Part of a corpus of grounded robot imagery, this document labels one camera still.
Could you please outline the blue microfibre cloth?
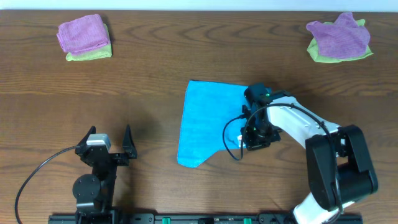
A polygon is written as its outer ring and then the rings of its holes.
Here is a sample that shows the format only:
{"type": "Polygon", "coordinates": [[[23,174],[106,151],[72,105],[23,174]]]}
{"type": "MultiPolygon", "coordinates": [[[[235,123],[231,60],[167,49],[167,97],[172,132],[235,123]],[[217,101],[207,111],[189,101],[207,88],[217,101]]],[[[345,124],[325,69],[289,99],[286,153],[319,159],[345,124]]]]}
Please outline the blue microfibre cloth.
{"type": "Polygon", "coordinates": [[[185,93],[177,163],[196,168],[218,151],[239,149],[248,105],[245,85],[190,80],[185,93]]]}

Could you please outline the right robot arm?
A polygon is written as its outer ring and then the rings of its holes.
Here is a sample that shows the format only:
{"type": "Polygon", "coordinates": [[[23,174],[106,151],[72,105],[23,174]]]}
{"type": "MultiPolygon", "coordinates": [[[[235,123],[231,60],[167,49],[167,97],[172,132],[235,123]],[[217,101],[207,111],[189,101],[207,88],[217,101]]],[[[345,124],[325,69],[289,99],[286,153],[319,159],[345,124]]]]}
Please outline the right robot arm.
{"type": "Polygon", "coordinates": [[[310,193],[289,213],[263,213],[259,223],[362,223],[345,208],[374,194],[378,181],[362,130],[326,121],[289,92],[262,83],[244,91],[246,124],[240,149],[255,151],[280,141],[284,131],[306,153],[310,193]]]}

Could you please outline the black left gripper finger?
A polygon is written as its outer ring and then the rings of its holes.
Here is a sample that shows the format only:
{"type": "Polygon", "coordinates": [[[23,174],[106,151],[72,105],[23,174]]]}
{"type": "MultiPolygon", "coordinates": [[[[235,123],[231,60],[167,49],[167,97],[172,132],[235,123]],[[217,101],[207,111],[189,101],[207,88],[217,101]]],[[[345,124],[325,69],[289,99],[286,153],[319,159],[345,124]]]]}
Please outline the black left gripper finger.
{"type": "Polygon", "coordinates": [[[96,127],[95,127],[95,126],[92,126],[92,127],[89,129],[89,131],[85,134],[85,136],[83,137],[83,139],[78,143],[78,146],[79,146],[79,147],[84,147],[84,146],[86,145],[86,142],[87,142],[89,136],[90,136],[91,134],[95,134],[95,133],[96,133],[96,127]]]}
{"type": "Polygon", "coordinates": [[[132,140],[131,128],[129,124],[126,126],[122,147],[126,153],[136,153],[136,147],[132,140]]]}

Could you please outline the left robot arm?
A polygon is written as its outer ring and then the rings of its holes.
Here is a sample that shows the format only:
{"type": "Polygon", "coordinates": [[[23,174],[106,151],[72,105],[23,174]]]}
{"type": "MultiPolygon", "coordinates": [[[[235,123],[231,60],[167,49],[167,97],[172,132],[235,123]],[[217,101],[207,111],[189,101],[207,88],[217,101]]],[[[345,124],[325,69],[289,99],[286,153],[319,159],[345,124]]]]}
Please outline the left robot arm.
{"type": "Polygon", "coordinates": [[[123,222],[123,213],[113,208],[114,186],[119,166],[128,166],[137,158],[131,128],[126,126],[122,144],[123,152],[110,153],[107,134],[97,134],[92,126],[78,143],[75,154],[92,168],[90,174],[77,178],[72,192],[76,198],[76,223],[115,224],[123,222]]]}

